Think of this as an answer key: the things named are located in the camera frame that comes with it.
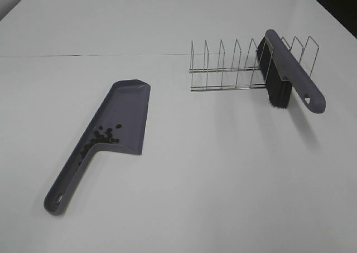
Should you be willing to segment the grey plastic dustpan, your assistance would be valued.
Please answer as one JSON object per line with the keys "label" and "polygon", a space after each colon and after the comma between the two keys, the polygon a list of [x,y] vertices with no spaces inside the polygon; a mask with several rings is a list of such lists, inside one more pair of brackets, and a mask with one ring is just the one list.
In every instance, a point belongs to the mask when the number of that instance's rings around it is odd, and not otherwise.
{"label": "grey plastic dustpan", "polygon": [[96,153],[142,154],[150,91],[151,86],[138,79],[111,86],[44,199],[49,214],[66,211]]}

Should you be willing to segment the pile of coffee beans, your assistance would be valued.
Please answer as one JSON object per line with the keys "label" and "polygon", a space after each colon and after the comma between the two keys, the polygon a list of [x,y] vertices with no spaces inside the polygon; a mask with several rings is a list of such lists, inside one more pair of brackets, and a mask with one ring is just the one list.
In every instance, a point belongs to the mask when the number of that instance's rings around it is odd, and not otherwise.
{"label": "pile of coffee beans", "polygon": [[102,125],[98,126],[92,134],[92,137],[87,141],[83,148],[80,151],[81,161],[78,162],[78,166],[81,165],[82,160],[86,157],[89,150],[95,145],[99,143],[105,144],[117,144],[120,143],[120,138],[116,134],[114,130],[118,130],[122,127],[121,124],[117,124],[115,128],[107,128],[105,129]]}

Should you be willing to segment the grey hand brush black bristles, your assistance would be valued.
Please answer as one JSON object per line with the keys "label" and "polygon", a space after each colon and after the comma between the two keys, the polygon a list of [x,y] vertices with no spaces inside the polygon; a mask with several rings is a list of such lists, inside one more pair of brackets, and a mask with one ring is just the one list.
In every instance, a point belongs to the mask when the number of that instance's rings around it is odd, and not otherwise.
{"label": "grey hand brush black bristles", "polygon": [[324,95],[275,30],[265,32],[257,48],[257,59],[273,107],[286,109],[294,89],[309,111],[325,112]]}

